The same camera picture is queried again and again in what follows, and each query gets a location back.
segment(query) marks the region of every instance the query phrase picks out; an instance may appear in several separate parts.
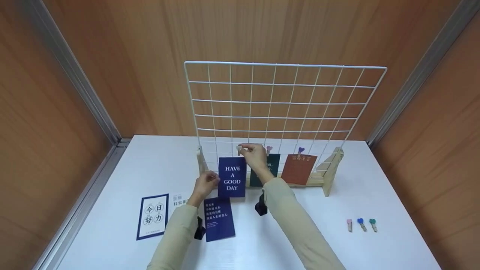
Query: wooden easel base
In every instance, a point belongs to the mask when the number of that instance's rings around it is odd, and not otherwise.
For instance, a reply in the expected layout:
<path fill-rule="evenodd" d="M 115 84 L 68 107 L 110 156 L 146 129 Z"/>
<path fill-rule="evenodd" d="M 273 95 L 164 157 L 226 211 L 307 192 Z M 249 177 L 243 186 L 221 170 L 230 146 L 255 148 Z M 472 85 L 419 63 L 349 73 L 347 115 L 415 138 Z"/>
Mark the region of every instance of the wooden easel base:
<path fill-rule="evenodd" d="M 343 158 L 343 150 L 341 147 L 336 147 L 333 154 L 330 155 L 324 162 L 317 166 L 316 171 L 310 174 L 308 182 L 306 185 L 299 184 L 288 184 L 289 186 L 294 187 L 309 187 L 309 186 L 321 186 L 323 187 L 324 194 L 326 197 L 330 195 L 330 190 L 332 189 L 333 180 L 335 179 L 336 170 L 340 161 Z M 202 152 L 202 148 L 198 147 L 197 149 L 197 159 L 198 159 L 198 168 L 200 173 L 208 171 L 208 166 L 205 162 L 205 158 Z M 247 174 L 247 183 L 246 186 L 250 188 L 250 174 Z"/>

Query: text have a good day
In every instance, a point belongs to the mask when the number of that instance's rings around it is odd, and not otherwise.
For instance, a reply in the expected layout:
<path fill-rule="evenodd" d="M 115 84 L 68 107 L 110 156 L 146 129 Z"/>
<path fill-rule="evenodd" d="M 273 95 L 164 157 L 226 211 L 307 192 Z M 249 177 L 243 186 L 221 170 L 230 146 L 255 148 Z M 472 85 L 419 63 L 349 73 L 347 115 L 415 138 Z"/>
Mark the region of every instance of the text have a good day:
<path fill-rule="evenodd" d="M 225 171 L 227 172 L 232 172 L 231 174 L 231 178 L 235 178 L 235 173 L 234 172 L 239 172 L 240 171 L 240 166 L 230 166 L 230 167 L 226 167 L 225 168 Z M 237 190 L 238 186 L 237 185 L 233 185 L 233 184 L 240 184 L 241 183 L 241 180 L 240 179 L 225 179 L 225 180 L 222 180 L 224 184 L 228 184 L 227 185 L 227 190 Z"/>

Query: dark green card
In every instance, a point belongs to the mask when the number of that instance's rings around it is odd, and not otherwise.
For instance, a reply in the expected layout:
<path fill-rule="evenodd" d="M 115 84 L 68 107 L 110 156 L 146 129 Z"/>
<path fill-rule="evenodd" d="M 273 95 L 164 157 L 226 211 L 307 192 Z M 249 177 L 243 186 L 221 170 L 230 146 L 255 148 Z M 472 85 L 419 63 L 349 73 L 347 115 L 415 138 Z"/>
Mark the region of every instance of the dark green card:
<path fill-rule="evenodd" d="M 278 165 L 280 163 L 280 154 L 269 154 L 267 157 L 267 166 L 268 169 L 272 172 L 273 176 L 278 174 Z M 252 170 L 250 174 L 250 186 L 259 186 L 262 187 L 262 182 L 258 175 Z"/>

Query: metal frame edge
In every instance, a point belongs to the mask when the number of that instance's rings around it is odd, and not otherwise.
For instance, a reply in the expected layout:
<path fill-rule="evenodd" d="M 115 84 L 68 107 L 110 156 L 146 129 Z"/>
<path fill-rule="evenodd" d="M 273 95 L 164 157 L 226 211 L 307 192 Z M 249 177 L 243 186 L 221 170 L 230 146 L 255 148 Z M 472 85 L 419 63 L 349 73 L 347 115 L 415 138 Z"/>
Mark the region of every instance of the metal frame edge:
<path fill-rule="evenodd" d="M 377 146 L 478 10 L 480 0 L 462 0 L 458 4 L 367 138 L 371 149 Z"/>
<path fill-rule="evenodd" d="M 107 184 L 108 179 L 115 170 L 130 140 L 122 139 L 116 146 L 110 149 L 47 248 L 32 268 L 33 270 L 55 270 L 58 268 L 90 210 Z"/>
<path fill-rule="evenodd" d="M 40 33 L 46 46 L 52 51 L 60 66 L 72 82 L 78 94 L 95 117 L 112 145 L 117 145 L 121 136 L 100 98 L 93 89 L 85 72 L 75 58 L 67 41 L 60 32 L 42 0 L 24 0 L 24 8 Z"/>

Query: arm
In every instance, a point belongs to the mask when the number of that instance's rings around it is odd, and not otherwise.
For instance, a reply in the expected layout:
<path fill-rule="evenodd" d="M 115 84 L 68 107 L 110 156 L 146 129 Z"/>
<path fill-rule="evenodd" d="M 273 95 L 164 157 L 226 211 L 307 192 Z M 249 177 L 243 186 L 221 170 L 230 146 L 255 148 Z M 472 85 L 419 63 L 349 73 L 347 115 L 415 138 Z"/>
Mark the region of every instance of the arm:
<path fill-rule="evenodd" d="M 158 244 L 147 270 L 178 270 L 197 229 L 197 212 L 202 201 L 218 184 L 218 174 L 204 172 L 197 178 L 187 204 L 175 209 L 162 240 Z"/>
<path fill-rule="evenodd" d="M 263 146 L 241 146 L 249 149 L 243 149 L 241 154 L 259 176 L 264 185 L 265 204 L 305 269 L 345 269 L 287 183 L 281 178 L 275 178 L 269 171 Z"/>

